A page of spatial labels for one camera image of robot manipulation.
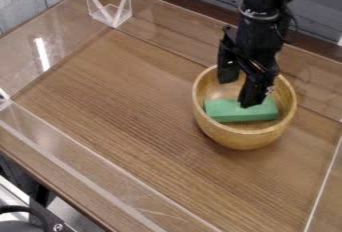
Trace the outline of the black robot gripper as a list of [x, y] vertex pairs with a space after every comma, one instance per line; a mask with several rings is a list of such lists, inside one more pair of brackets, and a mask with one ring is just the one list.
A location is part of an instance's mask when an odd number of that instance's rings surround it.
[[229, 37], [229, 27], [223, 28], [223, 38], [217, 52], [217, 80], [231, 83], [239, 78], [246, 80], [239, 92], [238, 102], [242, 108], [263, 103], [274, 80], [279, 75], [275, 59], [286, 36], [286, 11], [275, 9], [256, 12], [239, 8], [239, 24], [235, 38]]

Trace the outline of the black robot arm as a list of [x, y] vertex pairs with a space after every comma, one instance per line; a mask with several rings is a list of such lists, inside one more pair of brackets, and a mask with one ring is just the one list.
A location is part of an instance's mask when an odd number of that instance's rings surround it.
[[246, 81], [238, 96], [243, 108], [262, 104], [274, 89], [279, 75], [276, 54], [287, 42], [290, 21], [294, 20], [288, 9], [291, 1], [242, 0], [235, 38], [229, 37], [229, 27], [223, 28], [217, 81], [220, 84], [233, 82], [244, 72]]

